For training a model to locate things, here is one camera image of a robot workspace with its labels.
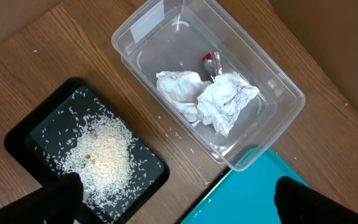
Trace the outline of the white tissue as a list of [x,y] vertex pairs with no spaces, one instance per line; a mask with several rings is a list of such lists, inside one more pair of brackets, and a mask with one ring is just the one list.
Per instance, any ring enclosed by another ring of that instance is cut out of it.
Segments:
[[242,109],[253,100],[260,90],[236,73],[224,73],[214,79],[198,97],[198,119],[204,125],[228,137]]
[[157,90],[179,111],[193,126],[198,118],[198,97],[211,81],[202,81],[200,75],[192,71],[162,71],[156,74]]

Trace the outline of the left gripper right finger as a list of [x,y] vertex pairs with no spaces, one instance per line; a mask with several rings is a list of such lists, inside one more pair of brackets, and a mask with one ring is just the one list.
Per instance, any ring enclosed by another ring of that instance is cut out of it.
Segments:
[[282,224],[358,224],[358,213],[288,176],[277,180],[274,203]]

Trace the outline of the red snack wrapper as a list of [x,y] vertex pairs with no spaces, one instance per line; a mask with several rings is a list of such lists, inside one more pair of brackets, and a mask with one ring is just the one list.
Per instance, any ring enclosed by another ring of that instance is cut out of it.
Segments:
[[210,77],[213,82],[215,82],[215,78],[218,75],[223,74],[223,65],[221,61],[221,53],[220,51],[214,51],[207,53],[203,58],[202,61],[204,63],[205,69],[210,74]]

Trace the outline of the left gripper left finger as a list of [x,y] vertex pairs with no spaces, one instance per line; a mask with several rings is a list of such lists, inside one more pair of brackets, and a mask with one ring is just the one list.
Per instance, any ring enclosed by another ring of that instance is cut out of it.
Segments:
[[73,223],[82,198],[80,176],[70,173],[0,208],[0,223]]

